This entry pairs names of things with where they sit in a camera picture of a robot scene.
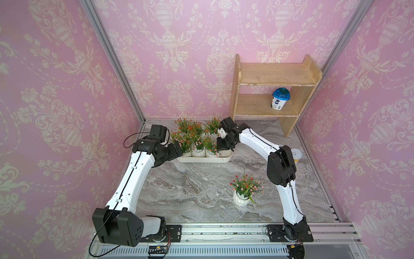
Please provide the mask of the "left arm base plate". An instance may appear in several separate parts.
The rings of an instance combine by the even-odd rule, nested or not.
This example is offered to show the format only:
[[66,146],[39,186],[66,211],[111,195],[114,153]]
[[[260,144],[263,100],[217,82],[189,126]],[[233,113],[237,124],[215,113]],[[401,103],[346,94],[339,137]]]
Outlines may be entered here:
[[160,230],[153,235],[148,235],[139,239],[139,242],[181,242],[182,225],[180,224],[167,224],[161,226]]

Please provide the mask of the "orange flower white pot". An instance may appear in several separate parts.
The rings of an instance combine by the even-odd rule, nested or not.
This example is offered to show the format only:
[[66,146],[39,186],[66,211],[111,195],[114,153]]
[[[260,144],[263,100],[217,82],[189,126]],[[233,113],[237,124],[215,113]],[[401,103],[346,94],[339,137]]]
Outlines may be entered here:
[[184,134],[191,134],[193,133],[193,126],[194,122],[192,119],[187,119],[186,117],[179,117],[175,121],[176,125],[178,126],[178,131]]

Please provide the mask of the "pink flower twine pot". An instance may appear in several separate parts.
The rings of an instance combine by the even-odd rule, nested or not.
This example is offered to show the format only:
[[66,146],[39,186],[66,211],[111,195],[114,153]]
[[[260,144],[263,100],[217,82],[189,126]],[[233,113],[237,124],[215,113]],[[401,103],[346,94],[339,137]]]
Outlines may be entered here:
[[179,144],[183,153],[183,157],[191,157],[193,140],[190,134],[180,131],[174,132],[172,134],[171,142],[174,144]]

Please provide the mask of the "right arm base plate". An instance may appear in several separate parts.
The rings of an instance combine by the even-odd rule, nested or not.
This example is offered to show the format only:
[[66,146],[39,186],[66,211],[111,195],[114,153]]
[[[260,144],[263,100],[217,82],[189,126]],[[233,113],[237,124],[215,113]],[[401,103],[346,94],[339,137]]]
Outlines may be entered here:
[[265,234],[268,236],[270,242],[313,242],[314,238],[310,228],[296,231],[292,227],[283,224],[269,224],[265,228]]

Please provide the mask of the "pink flower front pot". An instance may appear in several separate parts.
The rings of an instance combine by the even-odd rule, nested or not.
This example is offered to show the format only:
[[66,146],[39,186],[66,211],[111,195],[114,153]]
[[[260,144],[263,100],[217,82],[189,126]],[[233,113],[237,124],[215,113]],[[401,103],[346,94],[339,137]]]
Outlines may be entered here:
[[201,136],[197,136],[193,140],[192,157],[196,157],[196,158],[205,157],[204,138]]

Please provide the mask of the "red flower white pot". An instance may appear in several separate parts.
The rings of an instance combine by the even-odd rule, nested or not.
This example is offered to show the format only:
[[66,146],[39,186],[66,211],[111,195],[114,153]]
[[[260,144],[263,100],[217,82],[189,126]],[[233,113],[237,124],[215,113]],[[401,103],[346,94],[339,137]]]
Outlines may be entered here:
[[202,123],[197,121],[193,121],[189,125],[189,134],[192,138],[195,139],[204,139],[206,137],[206,131],[203,128]]

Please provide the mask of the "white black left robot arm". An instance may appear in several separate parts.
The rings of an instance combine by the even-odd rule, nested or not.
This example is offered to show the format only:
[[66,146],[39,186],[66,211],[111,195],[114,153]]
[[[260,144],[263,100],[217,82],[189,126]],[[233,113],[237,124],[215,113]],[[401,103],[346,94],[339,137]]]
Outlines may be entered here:
[[131,146],[130,161],[119,186],[106,206],[97,208],[92,215],[101,243],[135,247],[142,239],[152,238],[157,242],[165,239],[165,217],[139,218],[136,205],[149,171],[183,154],[179,144],[166,141],[167,133],[165,126],[152,125],[149,134]]

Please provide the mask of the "red flower front pot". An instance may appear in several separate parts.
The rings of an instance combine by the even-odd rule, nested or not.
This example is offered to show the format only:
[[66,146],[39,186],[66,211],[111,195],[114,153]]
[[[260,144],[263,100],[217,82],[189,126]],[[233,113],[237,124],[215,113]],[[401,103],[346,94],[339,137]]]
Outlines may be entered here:
[[254,198],[263,194],[263,181],[253,175],[236,175],[230,186],[234,192],[233,201],[238,207],[246,207],[250,202],[255,204]]

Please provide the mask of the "red pink flower pot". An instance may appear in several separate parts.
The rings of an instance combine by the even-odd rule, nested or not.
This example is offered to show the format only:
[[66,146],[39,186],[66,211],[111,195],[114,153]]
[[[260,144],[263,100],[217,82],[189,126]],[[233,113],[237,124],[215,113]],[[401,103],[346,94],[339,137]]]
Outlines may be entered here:
[[205,138],[204,147],[205,147],[206,157],[218,158],[222,156],[218,150],[217,143],[214,142],[211,138]]

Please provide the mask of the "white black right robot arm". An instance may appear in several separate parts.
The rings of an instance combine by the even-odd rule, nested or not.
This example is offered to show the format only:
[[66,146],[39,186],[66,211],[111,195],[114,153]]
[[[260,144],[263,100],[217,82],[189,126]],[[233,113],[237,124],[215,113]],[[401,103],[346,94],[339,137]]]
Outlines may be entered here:
[[300,240],[308,232],[308,224],[296,193],[296,164],[291,148],[270,142],[250,126],[237,125],[230,117],[220,122],[218,133],[219,150],[233,151],[238,143],[242,143],[267,161],[267,177],[276,186],[281,199],[285,235],[288,240]]

